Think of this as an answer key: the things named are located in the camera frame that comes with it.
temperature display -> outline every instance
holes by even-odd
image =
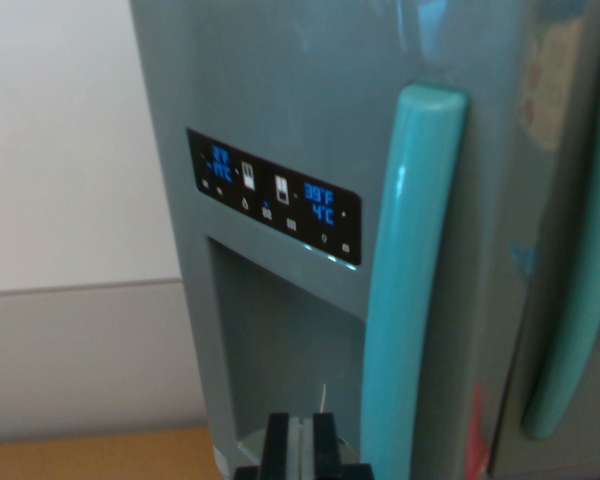
[[[214,145],[213,151],[213,173],[216,177],[225,179],[229,183],[233,183],[231,178],[231,165],[229,164],[229,152],[224,148]]]
[[[187,133],[200,192],[328,253],[331,260],[337,257],[360,264],[362,205],[358,195],[193,130]],[[228,218],[219,216],[217,221]]]
[[[334,225],[333,223],[333,191],[324,187],[304,182],[304,197],[312,202],[311,209],[318,220]]]

wooden counter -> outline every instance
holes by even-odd
[[[221,480],[207,428],[0,444],[0,480]]]

turquoise handle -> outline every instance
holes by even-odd
[[[407,479],[420,358],[465,96],[421,85],[398,99],[371,276],[361,456],[377,480]]]
[[[524,417],[532,436],[550,436],[578,387],[600,328],[600,119],[591,191],[563,318]]]

icon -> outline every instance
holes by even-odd
[[[280,203],[289,205],[289,189],[287,187],[287,179],[276,175],[276,196]]]
[[[242,162],[242,177],[245,187],[251,190],[256,189],[256,182],[253,178],[253,167],[247,162]]]

gray refrigerator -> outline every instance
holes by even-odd
[[[132,10],[221,473],[600,479],[600,0]]]

